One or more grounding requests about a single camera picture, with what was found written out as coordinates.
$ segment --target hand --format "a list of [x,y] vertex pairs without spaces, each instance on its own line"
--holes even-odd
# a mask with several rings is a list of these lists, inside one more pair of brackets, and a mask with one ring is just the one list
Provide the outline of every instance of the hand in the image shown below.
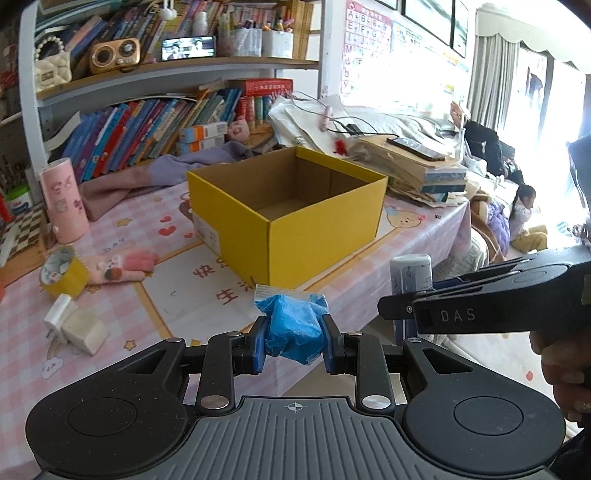
[[542,356],[542,372],[553,385],[554,399],[565,418],[581,422],[591,413],[591,390],[583,386],[591,367],[591,329],[547,345],[539,332],[530,332],[531,349]]

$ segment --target small toy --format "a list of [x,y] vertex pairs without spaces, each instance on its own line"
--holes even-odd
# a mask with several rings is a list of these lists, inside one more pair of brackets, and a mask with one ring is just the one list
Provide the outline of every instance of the small toy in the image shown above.
[[230,125],[228,125],[228,140],[236,140],[241,143],[248,142],[251,137],[250,129],[244,115],[239,116]]
[[113,250],[108,255],[93,255],[82,259],[89,272],[88,285],[142,281],[154,271],[158,254],[141,247]]

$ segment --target child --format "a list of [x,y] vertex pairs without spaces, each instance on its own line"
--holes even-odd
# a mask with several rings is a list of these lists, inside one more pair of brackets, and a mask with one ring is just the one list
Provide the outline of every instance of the child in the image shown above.
[[522,184],[517,189],[511,215],[509,215],[509,230],[511,231],[511,245],[522,253],[532,250],[546,250],[548,248],[548,230],[545,225],[525,229],[523,225],[531,218],[534,210],[535,190]]

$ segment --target white curtain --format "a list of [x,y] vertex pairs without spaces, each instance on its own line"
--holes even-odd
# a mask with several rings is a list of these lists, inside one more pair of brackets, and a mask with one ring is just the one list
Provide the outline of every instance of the white curtain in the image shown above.
[[497,132],[507,119],[518,55],[519,43],[499,34],[476,37],[468,109],[472,120]]

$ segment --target open box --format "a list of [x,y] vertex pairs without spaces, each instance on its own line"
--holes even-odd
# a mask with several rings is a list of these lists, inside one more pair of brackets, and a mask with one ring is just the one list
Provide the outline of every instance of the open box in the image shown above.
[[297,287],[373,240],[386,186],[300,147],[189,172],[198,235],[252,286]]

